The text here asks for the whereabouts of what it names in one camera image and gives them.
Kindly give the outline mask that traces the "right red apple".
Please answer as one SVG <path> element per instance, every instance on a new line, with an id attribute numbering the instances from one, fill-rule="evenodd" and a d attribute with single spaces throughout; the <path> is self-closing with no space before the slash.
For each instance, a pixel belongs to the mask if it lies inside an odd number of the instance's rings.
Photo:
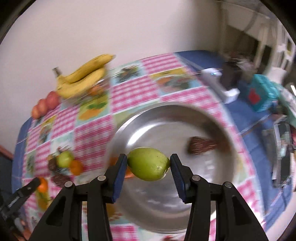
<path id="1" fill-rule="evenodd" d="M 53 110 L 60 104 L 60 98 L 55 91 L 51 91 L 48 93 L 46 97 L 46 104 L 48 110 Z"/>

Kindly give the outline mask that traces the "teal plastic box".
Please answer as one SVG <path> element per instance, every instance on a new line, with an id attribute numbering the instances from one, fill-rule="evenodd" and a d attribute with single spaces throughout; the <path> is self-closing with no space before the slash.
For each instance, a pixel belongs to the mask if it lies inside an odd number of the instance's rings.
<path id="1" fill-rule="evenodd" d="M 267 76 L 255 74 L 247 87 L 246 100 L 259 113 L 277 104 L 279 95 L 275 84 Z"/>

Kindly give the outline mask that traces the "dark brown avocado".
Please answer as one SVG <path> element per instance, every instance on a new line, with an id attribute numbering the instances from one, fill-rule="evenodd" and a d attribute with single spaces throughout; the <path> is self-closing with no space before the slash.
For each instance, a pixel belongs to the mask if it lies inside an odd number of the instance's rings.
<path id="1" fill-rule="evenodd" d="M 63 188 L 65 183 L 71 181 L 71 179 L 69 178 L 69 176 L 58 173 L 51 177 L 51 181 L 54 182 L 56 186 Z"/>

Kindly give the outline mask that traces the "upper yellow banana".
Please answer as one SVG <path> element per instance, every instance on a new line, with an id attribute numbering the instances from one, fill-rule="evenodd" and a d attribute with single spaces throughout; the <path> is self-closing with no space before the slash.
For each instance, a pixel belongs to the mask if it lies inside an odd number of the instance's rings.
<path id="1" fill-rule="evenodd" d="M 102 68 L 104 65 L 109 63 L 114 58 L 115 58 L 115 55 L 111 55 L 111 54 L 99 55 L 91 59 L 87 63 L 83 64 L 81 67 L 79 67 L 77 70 L 75 70 L 73 73 L 71 73 L 68 76 L 63 76 L 61 71 L 58 69 L 58 67 L 54 68 L 53 72 L 55 73 L 56 78 L 61 77 L 67 83 L 75 83 L 85 78 L 87 75 L 91 74 L 95 70 Z"/>

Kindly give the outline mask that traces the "left orange-red apple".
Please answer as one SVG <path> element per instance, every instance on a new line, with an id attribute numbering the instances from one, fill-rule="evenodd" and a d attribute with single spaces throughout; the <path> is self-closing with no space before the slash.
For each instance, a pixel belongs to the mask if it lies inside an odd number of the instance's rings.
<path id="1" fill-rule="evenodd" d="M 41 114 L 40 114 L 38 107 L 36 105 L 32 108 L 31 116 L 35 120 L 38 120 L 41 117 Z"/>

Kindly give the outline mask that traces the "red apple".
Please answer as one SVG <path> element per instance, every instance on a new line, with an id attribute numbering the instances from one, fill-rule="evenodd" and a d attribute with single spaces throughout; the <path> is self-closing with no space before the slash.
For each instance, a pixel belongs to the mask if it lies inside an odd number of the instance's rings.
<path id="1" fill-rule="evenodd" d="M 60 98 L 55 91 L 51 91 L 48 93 L 46 97 L 46 104 L 48 110 L 53 110 L 60 104 Z"/>
<path id="2" fill-rule="evenodd" d="M 45 116 L 48 112 L 48 106 L 46 103 L 46 99 L 40 99 L 37 104 L 37 109 L 40 113 L 40 116 Z"/>

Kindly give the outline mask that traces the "yellow banana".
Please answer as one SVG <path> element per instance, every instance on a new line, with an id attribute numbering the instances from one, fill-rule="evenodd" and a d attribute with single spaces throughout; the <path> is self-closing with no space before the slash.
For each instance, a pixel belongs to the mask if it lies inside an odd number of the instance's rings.
<path id="1" fill-rule="evenodd" d="M 77 70 L 75 70 L 73 73 L 71 73 L 68 76 L 63 76 L 61 71 L 58 69 L 58 67 L 54 68 L 53 72 L 55 73 L 56 78 L 61 77 L 67 83 L 75 83 L 85 78 L 87 75 L 91 74 L 95 70 L 102 68 L 104 65 L 109 63 L 114 58 L 115 58 L 115 55 L 111 55 L 111 54 L 99 55 L 91 59 L 87 63 L 83 64 L 81 67 L 79 67 Z"/>
<path id="2" fill-rule="evenodd" d="M 100 68 L 88 74 L 81 80 L 68 83 L 60 72 L 57 70 L 57 94 L 63 99 L 77 97 L 84 94 L 87 90 L 93 87 L 99 80 L 103 79 L 106 74 L 106 68 Z"/>

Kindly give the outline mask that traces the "steel round tray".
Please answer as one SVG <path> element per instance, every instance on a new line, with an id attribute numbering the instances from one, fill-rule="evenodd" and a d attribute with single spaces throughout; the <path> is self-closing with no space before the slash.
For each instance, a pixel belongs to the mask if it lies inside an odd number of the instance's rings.
<path id="1" fill-rule="evenodd" d="M 189 139 L 194 136 L 214 140 L 217 147 L 189 154 Z M 159 103 L 126 116 L 107 145 L 106 159 L 138 147 L 155 148 L 167 157 L 177 154 L 183 165 L 210 183 L 222 184 L 235 177 L 237 154 L 229 132 L 212 115 L 192 105 Z M 191 209 L 179 198 L 171 172 L 158 181 L 124 180 L 115 205 L 129 222 L 158 233 L 183 232 Z"/>

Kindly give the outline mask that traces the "orange mandarin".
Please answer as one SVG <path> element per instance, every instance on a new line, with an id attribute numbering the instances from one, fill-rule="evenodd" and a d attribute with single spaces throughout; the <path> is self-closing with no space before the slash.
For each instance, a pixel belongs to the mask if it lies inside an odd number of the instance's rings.
<path id="1" fill-rule="evenodd" d="M 83 172 L 83 165 L 79 160 L 74 159 L 70 163 L 69 170 L 73 175 L 79 176 Z"/>
<path id="2" fill-rule="evenodd" d="M 40 193 L 46 193 L 48 191 L 48 181 L 43 177 L 39 177 L 38 179 L 40 181 L 40 185 L 38 186 L 38 191 Z"/>

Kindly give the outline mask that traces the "pink checkered fruit tablecloth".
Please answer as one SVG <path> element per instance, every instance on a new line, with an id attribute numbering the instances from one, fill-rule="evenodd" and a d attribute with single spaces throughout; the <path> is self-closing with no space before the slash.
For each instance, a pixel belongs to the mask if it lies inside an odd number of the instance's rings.
<path id="1" fill-rule="evenodd" d="M 186 64 L 184 53 L 162 54 L 134 61 L 111 70 L 106 92 L 78 105 L 62 103 L 39 120 L 30 119 L 21 128 L 22 185 L 35 177 L 48 183 L 45 193 L 35 192 L 24 205 L 26 222 L 33 230 L 60 188 L 52 181 L 47 157 L 57 148 L 70 149 L 82 163 L 83 172 L 65 175 L 76 184 L 90 181 L 107 167 L 106 148 L 115 128 L 128 116 L 156 103 L 174 101 L 199 107 L 215 117 L 229 133 L 237 152 L 234 182 L 260 223 L 264 205 L 254 163 L 234 116 L 237 103 L 224 104 L 212 89 Z"/>

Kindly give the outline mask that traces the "small green guava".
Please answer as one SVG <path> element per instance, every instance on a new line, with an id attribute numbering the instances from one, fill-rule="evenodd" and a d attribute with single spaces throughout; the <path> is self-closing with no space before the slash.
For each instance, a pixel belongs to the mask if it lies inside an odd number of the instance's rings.
<path id="1" fill-rule="evenodd" d="M 157 149 L 139 147 L 128 153 L 127 164 L 137 178 L 158 181 L 165 177 L 170 168 L 170 159 Z"/>

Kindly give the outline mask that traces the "middle red apple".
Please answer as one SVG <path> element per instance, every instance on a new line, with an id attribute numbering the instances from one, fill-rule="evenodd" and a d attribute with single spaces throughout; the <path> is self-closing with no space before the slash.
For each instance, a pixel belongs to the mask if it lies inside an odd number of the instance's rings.
<path id="1" fill-rule="evenodd" d="M 37 104 L 37 109 L 40 113 L 40 116 L 45 116 L 48 112 L 48 106 L 46 103 L 46 99 L 40 99 Z"/>

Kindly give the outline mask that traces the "large green guava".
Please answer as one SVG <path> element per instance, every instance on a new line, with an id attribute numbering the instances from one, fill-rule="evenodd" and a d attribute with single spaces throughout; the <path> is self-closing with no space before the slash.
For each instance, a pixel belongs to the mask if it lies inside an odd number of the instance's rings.
<path id="1" fill-rule="evenodd" d="M 60 168 L 69 168 L 74 156 L 71 151 L 66 150 L 60 153 L 57 157 L 57 165 Z"/>

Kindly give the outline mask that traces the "clear plastic fruit container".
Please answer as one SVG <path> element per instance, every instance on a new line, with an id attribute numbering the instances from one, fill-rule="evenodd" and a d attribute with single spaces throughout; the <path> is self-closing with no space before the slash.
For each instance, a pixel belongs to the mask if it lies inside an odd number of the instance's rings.
<path id="1" fill-rule="evenodd" d="M 79 102 L 88 100 L 92 97 L 101 96 L 102 94 L 107 93 L 109 88 L 110 88 L 110 77 L 106 75 L 105 77 L 97 81 L 88 90 L 85 90 L 83 93 L 78 94 L 77 96 L 70 97 L 68 101 L 70 101 L 73 104 L 77 104 Z"/>

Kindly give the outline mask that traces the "dark brown fruit in tray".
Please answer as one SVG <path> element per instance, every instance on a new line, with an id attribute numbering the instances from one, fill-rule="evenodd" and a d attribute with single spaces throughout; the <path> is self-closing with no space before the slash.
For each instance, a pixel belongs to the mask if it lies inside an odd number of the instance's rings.
<path id="1" fill-rule="evenodd" d="M 216 147 L 216 141 L 194 136 L 189 139 L 187 151 L 189 154 L 200 155 L 212 151 Z"/>

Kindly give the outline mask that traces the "white plastic bottle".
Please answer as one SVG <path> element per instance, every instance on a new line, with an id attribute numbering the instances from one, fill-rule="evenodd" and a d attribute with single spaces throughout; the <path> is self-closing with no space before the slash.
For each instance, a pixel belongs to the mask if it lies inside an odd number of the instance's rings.
<path id="1" fill-rule="evenodd" d="M 240 91 L 238 88 L 227 90 L 220 82 L 222 77 L 221 71 L 216 68 L 207 68 L 201 70 L 201 80 L 211 87 L 224 104 L 229 104 L 238 99 Z"/>

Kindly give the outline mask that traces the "lower yellow banana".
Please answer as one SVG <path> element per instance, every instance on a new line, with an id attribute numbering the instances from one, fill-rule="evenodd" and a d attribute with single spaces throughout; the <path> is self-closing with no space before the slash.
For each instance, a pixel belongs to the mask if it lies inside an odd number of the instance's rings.
<path id="1" fill-rule="evenodd" d="M 93 87 L 99 80 L 103 79 L 106 74 L 106 68 L 100 68 L 88 74 L 81 80 L 68 83 L 60 72 L 57 70 L 57 94 L 63 99 L 77 97 L 84 94 L 87 90 Z"/>

